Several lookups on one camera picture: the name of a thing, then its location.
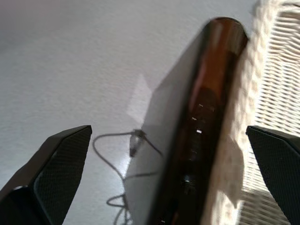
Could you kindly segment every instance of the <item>wicker basket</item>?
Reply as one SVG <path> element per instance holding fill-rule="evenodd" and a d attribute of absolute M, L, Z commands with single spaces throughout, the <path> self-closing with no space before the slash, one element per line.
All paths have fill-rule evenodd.
<path fill-rule="evenodd" d="M 300 0 L 256 8 L 212 170 L 203 225 L 289 224 L 266 188 L 248 125 L 300 136 Z"/>

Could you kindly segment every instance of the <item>white wall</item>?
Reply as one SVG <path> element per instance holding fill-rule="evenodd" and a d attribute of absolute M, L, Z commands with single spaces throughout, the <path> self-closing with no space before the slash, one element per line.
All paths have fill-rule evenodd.
<path fill-rule="evenodd" d="M 249 32 L 253 3 L 2 0 L 0 187 L 63 129 L 91 124 L 96 136 L 139 128 L 151 91 L 207 20 L 230 16 Z M 99 150 L 125 172 L 126 138 L 107 139 Z M 90 149 L 65 224 L 112 224 L 117 210 L 105 201 L 122 191 Z"/>

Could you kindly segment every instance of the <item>brown glass bottle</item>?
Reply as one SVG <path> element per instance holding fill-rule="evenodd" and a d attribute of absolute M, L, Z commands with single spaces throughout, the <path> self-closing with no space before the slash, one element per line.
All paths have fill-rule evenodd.
<path fill-rule="evenodd" d="M 205 48 L 177 137 L 180 159 L 165 224 L 199 224 L 234 69 L 247 43 L 242 26 L 232 19 L 215 19 L 205 29 Z"/>

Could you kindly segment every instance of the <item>cable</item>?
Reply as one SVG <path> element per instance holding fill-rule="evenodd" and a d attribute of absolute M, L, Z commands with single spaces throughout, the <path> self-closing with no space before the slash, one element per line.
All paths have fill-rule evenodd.
<path fill-rule="evenodd" d="M 143 140 L 145 140 L 160 155 L 160 157 L 163 157 L 162 152 L 159 151 L 147 139 L 147 137 L 145 136 L 145 133 L 142 130 L 133 130 L 132 132 L 99 135 L 99 136 L 97 136 L 97 137 L 94 138 L 93 143 L 92 143 L 94 152 L 97 154 L 97 156 L 101 160 L 103 160 L 110 168 L 112 168 L 117 173 L 117 175 L 121 178 L 123 184 L 124 184 L 124 182 L 126 180 L 131 179 L 131 178 L 135 178 L 135 177 L 147 177 L 147 176 L 153 176 L 153 175 L 157 174 L 158 172 L 140 173 L 140 174 L 130 175 L 130 176 L 127 176 L 127 177 L 123 178 L 121 172 L 112 163 L 110 163 L 104 156 L 102 156 L 100 154 L 100 152 L 97 150 L 97 148 L 96 148 L 96 141 L 99 140 L 100 138 L 102 138 L 102 137 L 109 137 L 109 136 L 123 136 L 123 135 L 131 135 L 131 137 L 130 137 L 130 145 L 129 145 L 130 146 L 129 147 L 129 154 L 130 154 L 131 157 L 135 156 L 136 151 L 139 149 L 139 146 L 142 144 Z M 116 200 L 118 198 L 122 198 L 124 205 L 111 203 L 113 200 Z M 125 221 L 123 224 L 127 225 L 128 222 L 132 220 L 131 217 L 128 217 L 129 210 L 128 210 L 128 205 L 127 205 L 127 202 L 126 202 L 126 199 L 125 199 L 125 194 L 117 195 L 117 196 L 109 198 L 106 201 L 106 204 L 109 205 L 109 206 L 112 206 L 112 207 L 118 207 L 118 208 L 120 208 L 120 210 L 119 210 L 119 212 L 118 212 L 118 214 L 117 214 L 117 216 L 116 216 L 116 218 L 114 220 L 114 223 L 113 223 L 114 225 L 117 224 L 117 222 L 119 220 L 119 217 L 120 217 L 120 215 L 122 214 L 123 211 L 124 211 L 124 221 Z"/>
<path fill-rule="evenodd" d="M 117 175 L 121 178 L 121 180 L 123 181 L 124 178 L 122 176 L 122 174 L 118 171 L 118 169 L 111 164 L 106 158 L 104 158 L 96 149 L 96 141 L 102 137 L 109 137 L 109 136 L 123 136 L 123 135 L 134 135 L 134 131 L 133 132 L 126 132 L 126 133 L 115 133 L 115 134 L 104 134 L 104 135 L 99 135 L 97 136 L 94 140 L 93 140 L 93 149 L 94 152 L 109 166 L 111 167 L 116 173 Z"/>

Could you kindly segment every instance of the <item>wicker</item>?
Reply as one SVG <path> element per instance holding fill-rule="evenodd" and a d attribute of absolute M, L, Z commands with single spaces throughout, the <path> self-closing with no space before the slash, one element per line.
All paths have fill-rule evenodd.
<path fill-rule="evenodd" d="M 300 136 L 300 0 L 256 8 L 212 170 L 203 225 L 289 224 L 266 188 L 245 135 L 259 125 Z"/>

